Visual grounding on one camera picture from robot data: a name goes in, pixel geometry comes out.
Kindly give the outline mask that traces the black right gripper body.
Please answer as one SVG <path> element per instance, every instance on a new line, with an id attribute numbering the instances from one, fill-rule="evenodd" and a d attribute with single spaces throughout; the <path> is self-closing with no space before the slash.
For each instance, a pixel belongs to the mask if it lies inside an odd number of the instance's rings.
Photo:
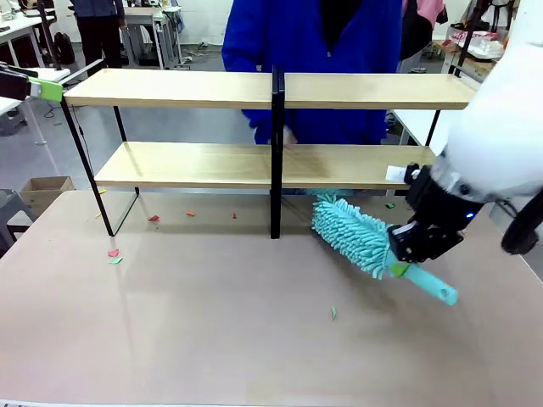
<path id="1" fill-rule="evenodd" d="M 430 176 L 419 176 L 410 185 L 406 201 L 413 211 L 410 222 L 446 231 L 464 230 L 484 206 L 449 194 Z"/>

